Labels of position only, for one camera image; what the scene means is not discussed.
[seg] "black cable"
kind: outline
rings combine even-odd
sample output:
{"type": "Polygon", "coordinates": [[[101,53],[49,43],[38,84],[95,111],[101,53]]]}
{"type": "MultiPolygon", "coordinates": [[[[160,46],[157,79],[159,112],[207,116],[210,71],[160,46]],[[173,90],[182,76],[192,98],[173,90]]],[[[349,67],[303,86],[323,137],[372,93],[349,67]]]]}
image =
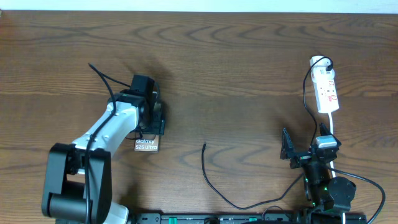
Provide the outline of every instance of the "black cable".
{"type": "Polygon", "coordinates": [[[91,217],[91,210],[90,210],[90,179],[89,179],[89,171],[90,170],[88,168],[89,164],[90,164],[90,160],[89,160],[90,148],[91,148],[91,145],[93,144],[93,142],[95,141],[95,137],[97,136],[99,131],[116,114],[116,100],[115,100],[115,97],[113,95],[111,87],[109,86],[108,82],[105,80],[104,75],[100,71],[98,71],[94,67],[94,65],[89,63],[88,66],[90,66],[90,68],[93,69],[99,75],[99,77],[101,77],[102,81],[104,81],[106,87],[108,88],[109,94],[111,95],[111,98],[112,98],[113,110],[112,110],[111,114],[98,126],[98,128],[94,131],[94,133],[90,135],[90,139],[88,140],[86,151],[85,151],[85,184],[86,184],[86,221],[85,221],[85,223],[86,224],[90,223],[90,217],[91,217]]]}
{"type": "Polygon", "coordinates": [[[331,171],[335,171],[336,173],[344,174],[344,175],[347,175],[347,176],[350,176],[350,177],[357,178],[357,179],[359,179],[359,180],[363,180],[363,181],[368,182],[368,183],[370,183],[370,184],[373,184],[373,185],[375,185],[375,186],[381,191],[381,202],[380,202],[380,206],[379,206],[379,208],[376,210],[376,212],[374,213],[374,215],[372,216],[372,218],[367,222],[367,224],[372,223],[372,222],[376,219],[376,217],[379,215],[379,213],[381,212],[381,210],[382,210],[382,208],[383,208],[383,206],[384,206],[384,202],[386,202],[386,193],[384,192],[384,189],[383,189],[378,183],[376,183],[375,181],[369,180],[369,179],[367,179],[367,178],[365,178],[365,177],[361,177],[361,176],[359,176],[359,175],[351,174],[351,173],[349,173],[349,172],[341,171],[341,170],[338,170],[338,169],[330,168],[330,167],[328,167],[328,166],[326,166],[326,165],[322,165],[322,166],[323,166],[324,168],[327,168],[327,169],[331,170],[331,171]]]}
{"type": "Polygon", "coordinates": [[[308,69],[307,74],[305,75],[304,81],[303,81],[303,102],[304,102],[304,107],[305,107],[305,109],[307,110],[307,112],[311,115],[311,117],[312,117],[312,119],[313,119],[313,122],[315,123],[315,131],[313,132],[313,135],[312,135],[311,144],[312,144],[313,140],[315,139],[315,135],[317,134],[317,131],[318,131],[318,123],[317,123],[317,120],[315,119],[314,115],[312,114],[312,112],[308,109],[307,104],[306,104],[306,102],[305,102],[305,81],[306,81],[306,79],[307,79],[307,77],[308,77],[308,74],[311,72],[311,69],[312,69],[320,60],[322,60],[322,59],[324,59],[324,58],[330,60],[330,65],[327,66],[326,70],[327,70],[327,71],[330,71],[330,70],[333,68],[333,61],[332,61],[329,57],[324,56],[324,57],[320,58],[319,60],[317,60],[315,63],[313,63],[313,64],[311,65],[311,67],[310,67],[310,69],[308,69]]]}
{"type": "Polygon", "coordinates": [[[261,218],[262,218],[263,220],[266,219],[265,215],[266,215],[268,209],[270,209],[270,208],[279,208],[279,209],[282,210],[282,212],[286,215],[287,218],[289,218],[289,219],[291,218],[290,215],[287,215],[287,214],[286,214],[286,212],[285,212],[285,210],[284,210],[283,208],[279,207],[278,205],[273,205],[273,206],[268,207],[268,208],[262,213],[261,218]]]}
{"type": "Polygon", "coordinates": [[[247,210],[247,209],[250,209],[250,208],[257,207],[257,206],[259,206],[259,205],[264,205],[264,204],[266,204],[266,203],[277,202],[277,201],[279,201],[279,200],[282,200],[282,199],[286,196],[287,192],[289,192],[289,191],[291,190],[291,188],[300,180],[300,178],[303,177],[303,174],[300,174],[299,177],[297,177],[297,178],[293,181],[293,183],[287,188],[287,190],[285,191],[285,193],[284,193],[282,196],[280,196],[279,198],[275,198],[275,199],[272,199],[272,200],[266,200],[266,201],[259,202],[259,203],[257,203],[257,204],[250,205],[250,206],[247,206],[247,207],[239,207],[239,206],[236,206],[235,204],[233,204],[232,202],[230,202],[227,198],[225,198],[224,195],[222,195],[222,194],[210,183],[209,179],[207,178],[206,170],[205,170],[205,149],[206,149],[206,143],[203,144],[203,148],[202,148],[202,150],[201,150],[201,170],[202,170],[202,172],[203,172],[203,176],[204,176],[204,178],[205,178],[206,183],[207,183],[207,184],[208,184],[208,185],[209,185],[209,186],[222,198],[222,199],[224,199],[224,201],[225,201],[226,203],[228,203],[230,206],[232,206],[232,207],[234,207],[234,208],[236,208],[236,209],[239,209],[239,210],[247,210]]]}
{"type": "Polygon", "coordinates": [[[114,79],[114,78],[111,78],[111,77],[109,77],[109,76],[105,75],[105,74],[104,74],[104,73],[102,73],[102,72],[100,72],[100,74],[102,74],[102,76],[104,76],[104,77],[105,77],[105,78],[107,78],[108,80],[114,81],[114,82],[116,82],[116,83],[118,83],[118,84],[120,84],[120,85],[124,85],[124,86],[127,86],[127,87],[129,87],[129,88],[130,88],[130,85],[128,85],[128,84],[125,84],[124,82],[117,81],[116,79],[114,79]]]}
{"type": "Polygon", "coordinates": [[[124,138],[128,139],[128,140],[133,140],[133,141],[142,139],[142,129],[141,129],[141,127],[138,127],[138,128],[139,128],[139,132],[138,132],[139,137],[135,137],[135,138],[124,137],[124,138]]]}

